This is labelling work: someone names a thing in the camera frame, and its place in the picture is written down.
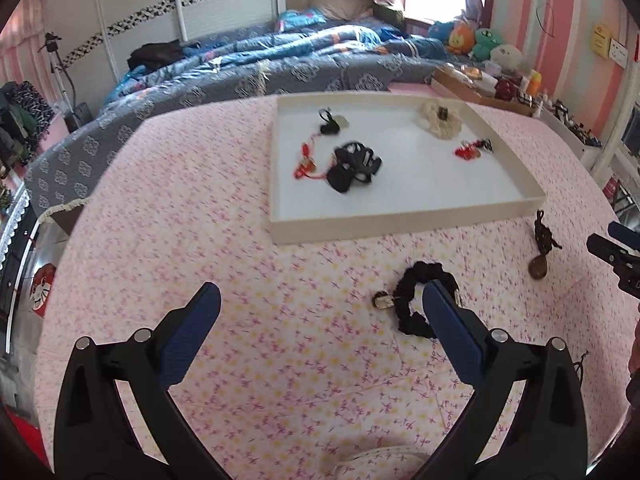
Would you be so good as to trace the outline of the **person right hand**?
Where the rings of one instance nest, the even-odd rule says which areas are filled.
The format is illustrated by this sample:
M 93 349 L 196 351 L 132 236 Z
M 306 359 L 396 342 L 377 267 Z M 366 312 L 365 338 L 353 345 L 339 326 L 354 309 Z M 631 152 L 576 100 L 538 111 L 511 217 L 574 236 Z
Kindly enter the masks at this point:
M 634 329 L 634 343 L 628 363 L 630 379 L 626 387 L 626 398 L 633 408 L 640 404 L 640 322 Z

